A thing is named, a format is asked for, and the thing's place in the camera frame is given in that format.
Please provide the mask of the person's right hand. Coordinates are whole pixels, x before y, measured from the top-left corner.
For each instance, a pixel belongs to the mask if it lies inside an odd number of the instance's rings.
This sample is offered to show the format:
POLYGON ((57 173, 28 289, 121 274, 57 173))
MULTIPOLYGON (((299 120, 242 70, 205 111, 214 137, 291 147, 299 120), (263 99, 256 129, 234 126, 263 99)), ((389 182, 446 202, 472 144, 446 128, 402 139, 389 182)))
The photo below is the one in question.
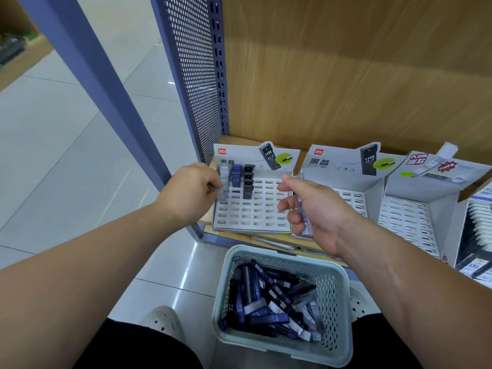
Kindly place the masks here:
MULTIPOLYGON (((314 226, 313 240, 329 255, 341 257, 341 233, 360 215, 330 187, 304 181, 309 184, 309 193, 299 196, 303 200, 305 214, 314 226)), ((296 197, 293 195, 279 201, 278 210, 288 213, 296 210, 296 197)), ((303 229, 304 224, 291 225, 292 233, 296 235, 301 234, 303 229)))

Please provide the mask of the person's left hand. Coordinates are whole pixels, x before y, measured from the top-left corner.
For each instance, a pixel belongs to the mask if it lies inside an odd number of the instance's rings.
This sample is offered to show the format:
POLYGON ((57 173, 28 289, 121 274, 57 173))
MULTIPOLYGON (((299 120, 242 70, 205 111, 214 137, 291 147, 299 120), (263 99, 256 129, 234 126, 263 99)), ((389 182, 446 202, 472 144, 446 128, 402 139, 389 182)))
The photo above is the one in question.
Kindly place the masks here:
POLYGON ((204 216, 218 193, 206 191, 205 175, 218 174, 204 163, 180 167, 159 193, 152 207, 166 226, 174 231, 191 225, 204 216))

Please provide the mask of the bundle of clear lead cases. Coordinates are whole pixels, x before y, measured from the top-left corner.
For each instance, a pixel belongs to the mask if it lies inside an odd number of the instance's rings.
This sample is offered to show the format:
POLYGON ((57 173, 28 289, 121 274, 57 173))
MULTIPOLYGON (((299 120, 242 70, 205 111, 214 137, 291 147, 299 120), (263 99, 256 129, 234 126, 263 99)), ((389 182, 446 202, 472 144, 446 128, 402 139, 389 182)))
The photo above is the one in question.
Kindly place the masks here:
POLYGON ((311 220, 305 214, 303 200, 297 193, 294 193, 294 196, 296 197, 296 211, 304 223, 304 229, 297 236, 307 240, 313 240, 314 227, 311 220))

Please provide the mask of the person's right forearm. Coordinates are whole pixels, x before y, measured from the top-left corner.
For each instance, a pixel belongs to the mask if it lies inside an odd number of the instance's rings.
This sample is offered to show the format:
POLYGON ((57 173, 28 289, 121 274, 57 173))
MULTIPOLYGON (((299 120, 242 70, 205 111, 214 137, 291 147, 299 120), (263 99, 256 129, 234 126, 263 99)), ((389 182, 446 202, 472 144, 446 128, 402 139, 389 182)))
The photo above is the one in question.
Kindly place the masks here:
POLYGON ((425 369, 492 369, 492 289, 363 217, 336 228, 352 268, 425 369))

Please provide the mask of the person's left forearm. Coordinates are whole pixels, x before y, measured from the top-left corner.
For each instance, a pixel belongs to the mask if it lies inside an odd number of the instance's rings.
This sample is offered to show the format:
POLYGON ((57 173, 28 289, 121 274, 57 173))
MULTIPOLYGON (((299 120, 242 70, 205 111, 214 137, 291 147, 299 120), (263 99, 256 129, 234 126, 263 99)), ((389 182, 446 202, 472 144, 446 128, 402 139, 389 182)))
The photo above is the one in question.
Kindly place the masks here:
POLYGON ((170 235, 156 203, 0 270, 0 369, 71 368, 170 235))

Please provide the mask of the loose lead cases on shelf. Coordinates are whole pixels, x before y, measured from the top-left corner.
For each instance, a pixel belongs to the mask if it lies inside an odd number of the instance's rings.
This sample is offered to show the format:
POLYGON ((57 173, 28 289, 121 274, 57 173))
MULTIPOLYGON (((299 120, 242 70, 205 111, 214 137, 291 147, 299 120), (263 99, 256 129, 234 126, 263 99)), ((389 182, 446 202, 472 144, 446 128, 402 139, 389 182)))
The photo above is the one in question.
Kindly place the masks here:
POLYGON ((282 252, 293 252, 297 250, 296 246, 289 243, 278 242, 270 238, 257 235, 251 235, 251 241, 257 246, 279 250, 282 252))

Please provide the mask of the wooden shelf board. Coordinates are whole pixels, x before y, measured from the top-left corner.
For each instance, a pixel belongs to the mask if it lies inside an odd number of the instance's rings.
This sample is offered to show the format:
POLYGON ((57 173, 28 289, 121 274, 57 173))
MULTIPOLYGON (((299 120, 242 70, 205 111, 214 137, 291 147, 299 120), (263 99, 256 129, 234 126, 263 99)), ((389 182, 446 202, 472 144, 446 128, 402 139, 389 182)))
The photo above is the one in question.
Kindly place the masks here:
MULTIPOLYGON (((240 139, 240 138, 231 137, 231 136, 222 136, 220 138, 220 142, 219 143, 220 144, 227 144, 227 145, 240 145, 240 146, 259 146, 261 144, 260 142, 257 142, 257 141, 240 139)), ((306 156, 306 154, 308 152, 308 151, 304 151, 304 150, 300 150, 300 151, 301 152, 300 152, 300 155, 298 157, 298 162, 297 162, 296 167, 294 169, 294 172, 295 173, 296 172, 299 172, 300 173, 300 169, 301 169, 302 164, 304 162, 305 156, 306 156)), ((211 167, 212 168, 216 167, 214 158, 213 158, 213 161, 211 163, 211 167)), ((474 187, 474 188, 475 187, 478 187, 478 182, 481 179, 479 179, 478 181, 476 181, 471 186, 465 188, 463 191, 469 191, 469 190, 471 190, 472 187, 474 187)), ((201 223, 204 223, 205 224, 205 228, 208 229, 209 231, 211 231, 212 234, 221 235, 223 237, 232 237, 233 235, 229 235, 229 233, 234 233, 234 232, 229 232, 229 231, 214 231, 212 229, 213 207, 214 207, 214 205, 209 210, 209 212, 202 217, 202 219, 200 220, 200 222, 201 223)), ((296 246, 296 248, 297 248, 297 250, 296 251, 293 251, 293 252, 312 253, 313 256, 317 256, 317 257, 324 256, 324 257, 327 257, 329 259, 329 261, 331 261, 331 262, 335 262, 335 263, 338 263, 341 266, 347 267, 346 263, 343 262, 343 261, 341 261, 340 259, 337 259, 337 258, 335 258, 333 256, 329 256, 329 255, 325 254, 319 248, 319 246, 314 243, 313 240, 307 240, 307 239, 304 239, 304 238, 300 238, 298 236, 292 235, 291 232, 289 234, 240 234, 240 233, 235 233, 235 234, 239 235, 240 237, 245 237, 245 236, 248 236, 249 235, 250 238, 251 238, 251 235, 257 235, 257 236, 262 236, 262 237, 270 238, 270 239, 272 239, 274 241, 283 242, 283 243, 289 243, 291 245, 296 246)), ((250 240, 243 240, 243 241, 244 242, 252 242, 251 239, 250 240)))

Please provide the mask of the white slotted display box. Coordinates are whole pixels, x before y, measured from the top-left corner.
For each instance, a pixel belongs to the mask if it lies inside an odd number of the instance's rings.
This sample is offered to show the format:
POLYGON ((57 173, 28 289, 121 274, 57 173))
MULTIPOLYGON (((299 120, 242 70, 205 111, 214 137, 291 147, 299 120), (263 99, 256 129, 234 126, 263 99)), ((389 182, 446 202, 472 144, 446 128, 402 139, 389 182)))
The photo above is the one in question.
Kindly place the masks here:
POLYGON ((380 148, 380 142, 354 149, 312 145, 297 178, 330 187, 359 215, 378 223, 385 178, 406 159, 380 148))
POLYGON ((277 148, 270 141, 259 146, 240 146, 215 143, 214 161, 219 173, 221 165, 230 166, 229 199, 216 200, 213 207, 212 229, 240 234, 289 234, 286 211, 278 203, 292 192, 278 191, 283 175, 294 175, 299 149, 277 148), (243 166, 241 188, 233 188, 231 167, 243 166), (251 200, 243 199, 244 165, 254 168, 254 190, 251 200))

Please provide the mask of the pile of dark lead cases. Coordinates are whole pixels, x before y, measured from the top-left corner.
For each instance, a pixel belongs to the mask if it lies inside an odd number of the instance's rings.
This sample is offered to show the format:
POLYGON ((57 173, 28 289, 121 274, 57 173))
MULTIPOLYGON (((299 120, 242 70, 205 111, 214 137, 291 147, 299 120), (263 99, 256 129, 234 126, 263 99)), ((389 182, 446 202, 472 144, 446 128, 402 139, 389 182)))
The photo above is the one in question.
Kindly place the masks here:
POLYGON ((326 330, 317 297, 317 285, 307 275, 235 256, 218 328, 321 343, 326 330))

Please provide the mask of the person's right white shoe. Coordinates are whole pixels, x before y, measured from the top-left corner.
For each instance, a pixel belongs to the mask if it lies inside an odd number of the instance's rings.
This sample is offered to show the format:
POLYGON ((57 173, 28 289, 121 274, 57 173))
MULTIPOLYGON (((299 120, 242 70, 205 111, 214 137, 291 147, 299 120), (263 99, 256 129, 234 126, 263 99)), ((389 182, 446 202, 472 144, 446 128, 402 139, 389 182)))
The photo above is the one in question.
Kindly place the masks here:
POLYGON ((349 293, 352 322, 367 315, 381 313, 372 296, 359 281, 349 283, 349 293))

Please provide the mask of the person's white shoe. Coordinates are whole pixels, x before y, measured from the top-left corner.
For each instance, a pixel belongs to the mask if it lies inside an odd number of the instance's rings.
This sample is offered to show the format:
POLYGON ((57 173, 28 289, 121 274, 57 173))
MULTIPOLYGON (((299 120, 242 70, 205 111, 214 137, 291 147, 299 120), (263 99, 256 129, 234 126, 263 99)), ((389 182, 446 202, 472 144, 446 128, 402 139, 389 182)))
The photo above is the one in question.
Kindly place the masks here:
POLYGON ((352 322, 367 315, 381 313, 372 296, 359 281, 349 283, 349 293, 352 322))
POLYGON ((181 321, 170 306, 162 305, 154 308, 143 317, 138 325, 160 331, 187 344, 181 321))

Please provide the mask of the blue perforated shelf panel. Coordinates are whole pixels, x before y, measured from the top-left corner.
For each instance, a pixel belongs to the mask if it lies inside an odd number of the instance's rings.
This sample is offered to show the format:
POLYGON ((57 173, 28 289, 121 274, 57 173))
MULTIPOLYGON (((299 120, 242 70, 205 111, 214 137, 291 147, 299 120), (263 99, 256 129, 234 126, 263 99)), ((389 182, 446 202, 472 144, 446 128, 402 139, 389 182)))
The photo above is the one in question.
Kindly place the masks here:
POLYGON ((200 162, 229 135, 222 0, 150 0, 200 162))

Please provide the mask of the white display box red label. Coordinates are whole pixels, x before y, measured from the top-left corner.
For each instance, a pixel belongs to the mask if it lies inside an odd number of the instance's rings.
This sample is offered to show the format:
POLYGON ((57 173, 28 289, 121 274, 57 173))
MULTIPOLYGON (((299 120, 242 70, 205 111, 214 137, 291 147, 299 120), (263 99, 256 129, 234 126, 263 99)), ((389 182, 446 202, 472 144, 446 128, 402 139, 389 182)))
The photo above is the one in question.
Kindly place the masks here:
POLYGON ((492 166, 455 158, 445 142, 437 154, 411 151, 385 179, 379 225, 442 258, 460 193, 492 166))

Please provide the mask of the pale green plastic basket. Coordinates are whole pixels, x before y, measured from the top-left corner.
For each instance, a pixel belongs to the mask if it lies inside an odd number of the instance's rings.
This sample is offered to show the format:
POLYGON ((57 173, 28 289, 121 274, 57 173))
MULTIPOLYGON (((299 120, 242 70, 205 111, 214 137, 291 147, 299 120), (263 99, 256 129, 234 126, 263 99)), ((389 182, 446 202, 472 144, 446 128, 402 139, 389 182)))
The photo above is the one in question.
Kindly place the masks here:
POLYGON ((289 355, 293 359, 331 367, 346 366, 353 355, 352 312, 348 275, 342 266, 301 255, 288 255, 276 250, 255 248, 247 245, 231 247, 223 262, 218 289, 212 310, 212 329, 224 344, 289 355), (229 301, 229 282, 237 267, 233 258, 255 259, 260 266, 270 266, 283 271, 299 272, 314 281, 317 290, 317 305, 326 332, 320 343, 273 338, 227 328, 223 331, 219 321, 226 315, 229 301))

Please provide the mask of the wooden shelf back panel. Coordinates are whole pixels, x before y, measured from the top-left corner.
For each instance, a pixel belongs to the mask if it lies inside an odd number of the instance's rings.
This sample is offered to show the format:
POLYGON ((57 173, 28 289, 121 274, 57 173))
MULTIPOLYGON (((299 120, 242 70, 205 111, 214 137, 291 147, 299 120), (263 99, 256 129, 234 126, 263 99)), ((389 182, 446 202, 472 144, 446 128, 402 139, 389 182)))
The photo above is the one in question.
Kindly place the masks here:
POLYGON ((222 0, 230 135, 492 164, 492 0, 222 0))

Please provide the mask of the person's left white shoe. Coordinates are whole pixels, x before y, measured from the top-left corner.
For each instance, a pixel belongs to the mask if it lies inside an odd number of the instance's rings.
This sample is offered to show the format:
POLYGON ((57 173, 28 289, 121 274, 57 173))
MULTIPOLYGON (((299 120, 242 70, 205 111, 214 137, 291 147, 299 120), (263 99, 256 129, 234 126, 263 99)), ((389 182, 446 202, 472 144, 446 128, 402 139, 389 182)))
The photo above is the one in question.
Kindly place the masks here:
POLYGON ((181 321, 170 306, 162 305, 154 308, 143 317, 138 325, 160 331, 187 344, 181 321))

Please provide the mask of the white display box blue trim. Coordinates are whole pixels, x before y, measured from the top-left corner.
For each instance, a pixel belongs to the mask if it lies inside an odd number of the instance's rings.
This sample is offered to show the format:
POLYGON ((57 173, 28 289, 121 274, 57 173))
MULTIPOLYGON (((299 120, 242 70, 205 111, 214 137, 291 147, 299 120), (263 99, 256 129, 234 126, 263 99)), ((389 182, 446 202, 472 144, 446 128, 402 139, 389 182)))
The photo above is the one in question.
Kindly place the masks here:
POLYGON ((492 177, 487 180, 486 183, 484 183, 476 192, 474 192, 470 198, 458 203, 456 206, 444 249, 441 253, 443 261, 454 269, 458 254, 460 236, 464 226, 467 204, 470 199, 479 199, 492 202, 492 177))

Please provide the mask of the person's black shorts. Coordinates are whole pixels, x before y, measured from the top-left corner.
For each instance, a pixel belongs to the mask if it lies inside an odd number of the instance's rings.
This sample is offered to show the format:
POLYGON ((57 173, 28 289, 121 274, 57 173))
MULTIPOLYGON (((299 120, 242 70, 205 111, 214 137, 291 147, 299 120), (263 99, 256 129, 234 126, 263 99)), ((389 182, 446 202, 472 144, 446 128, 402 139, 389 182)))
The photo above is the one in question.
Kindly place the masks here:
MULTIPOLYGON (((151 327, 107 318, 72 369, 204 369, 198 356, 169 335, 151 327)), ((343 369, 423 369, 381 313, 352 323, 353 356, 343 369)))

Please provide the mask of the row of white refill packets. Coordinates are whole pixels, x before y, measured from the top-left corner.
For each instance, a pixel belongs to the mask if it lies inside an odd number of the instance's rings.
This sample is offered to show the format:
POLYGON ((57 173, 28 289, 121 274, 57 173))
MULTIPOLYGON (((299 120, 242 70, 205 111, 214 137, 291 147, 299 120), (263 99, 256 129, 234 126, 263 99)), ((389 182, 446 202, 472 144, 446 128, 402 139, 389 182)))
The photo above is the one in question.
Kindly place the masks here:
POLYGON ((455 269, 492 289, 492 202, 468 200, 455 269))

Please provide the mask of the wooden background shelf with goods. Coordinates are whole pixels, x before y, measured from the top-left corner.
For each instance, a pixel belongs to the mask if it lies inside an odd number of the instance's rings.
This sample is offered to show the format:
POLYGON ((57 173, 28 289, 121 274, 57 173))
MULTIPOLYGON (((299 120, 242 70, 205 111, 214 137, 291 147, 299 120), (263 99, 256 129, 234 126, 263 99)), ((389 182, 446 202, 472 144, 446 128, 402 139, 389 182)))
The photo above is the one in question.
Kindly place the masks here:
POLYGON ((0 92, 53 51, 18 0, 0 0, 0 92))

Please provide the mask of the blue metal shelf post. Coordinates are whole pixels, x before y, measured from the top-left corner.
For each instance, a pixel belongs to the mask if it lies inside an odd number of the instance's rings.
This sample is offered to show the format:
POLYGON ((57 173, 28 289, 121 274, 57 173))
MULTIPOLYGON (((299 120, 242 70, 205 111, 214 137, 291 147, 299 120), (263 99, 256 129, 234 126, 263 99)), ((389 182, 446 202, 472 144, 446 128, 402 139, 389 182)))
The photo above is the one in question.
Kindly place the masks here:
POLYGON ((171 178, 77 0, 18 0, 158 191, 171 178))

